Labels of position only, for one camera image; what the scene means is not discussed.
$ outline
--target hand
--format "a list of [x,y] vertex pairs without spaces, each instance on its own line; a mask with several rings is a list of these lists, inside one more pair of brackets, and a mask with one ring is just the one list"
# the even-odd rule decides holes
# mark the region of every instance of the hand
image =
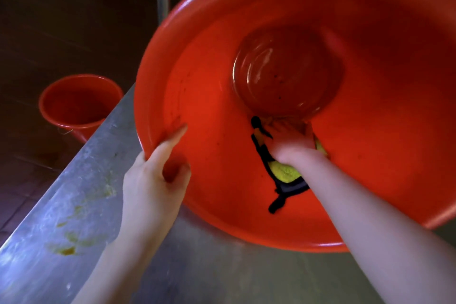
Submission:
[[190,165],[182,165],[172,183],[163,178],[163,166],[187,131],[184,125],[162,142],[146,161],[144,152],[123,178],[122,223],[118,239],[139,243],[153,253],[176,220],[190,181]]
[[265,129],[271,134],[264,137],[272,157],[280,163],[294,166],[294,159],[297,159],[307,149],[315,150],[315,141],[310,123],[305,125],[305,133],[299,132],[290,123],[285,121],[273,122]]

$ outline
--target person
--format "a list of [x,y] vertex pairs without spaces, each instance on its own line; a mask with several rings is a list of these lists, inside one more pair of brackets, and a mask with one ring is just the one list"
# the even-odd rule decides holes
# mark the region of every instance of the person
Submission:
[[[185,134],[177,130],[145,160],[140,153],[123,181],[118,237],[103,251],[73,304],[128,303],[177,217],[191,177],[188,164],[172,183],[163,166]],[[337,231],[387,304],[447,304],[456,300],[456,251],[431,231],[346,175],[315,149],[313,134],[286,122],[267,131],[279,162],[295,167],[326,209]]]

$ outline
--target yellow and black cloth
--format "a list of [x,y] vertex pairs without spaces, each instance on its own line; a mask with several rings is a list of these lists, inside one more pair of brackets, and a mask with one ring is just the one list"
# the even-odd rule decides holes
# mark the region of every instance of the yellow and black cloth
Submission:
[[253,117],[251,124],[254,128],[252,141],[261,157],[261,161],[263,162],[266,171],[275,182],[275,191],[279,194],[279,197],[271,203],[268,209],[269,213],[274,214],[278,209],[285,205],[288,197],[303,193],[309,189],[309,185],[307,185],[304,178],[301,177],[295,168],[284,165],[271,156],[264,143],[263,137],[272,138],[272,136],[263,128],[261,119],[259,117]]

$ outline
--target metal table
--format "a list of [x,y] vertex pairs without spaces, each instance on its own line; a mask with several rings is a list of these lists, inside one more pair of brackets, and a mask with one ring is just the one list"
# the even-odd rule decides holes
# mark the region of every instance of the metal table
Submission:
[[[0,249],[0,303],[70,303],[122,215],[140,151],[134,88]],[[439,234],[456,243],[456,220]],[[270,249],[232,238],[183,206],[133,303],[381,303],[349,253]]]

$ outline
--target dark floor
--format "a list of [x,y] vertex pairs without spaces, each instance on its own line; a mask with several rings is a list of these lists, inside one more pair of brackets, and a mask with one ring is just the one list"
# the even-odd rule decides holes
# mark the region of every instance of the dark floor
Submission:
[[126,92],[156,28],[156,0],[0,0],[0,246],[82,146],[41,117],[41,91],[88,72]]

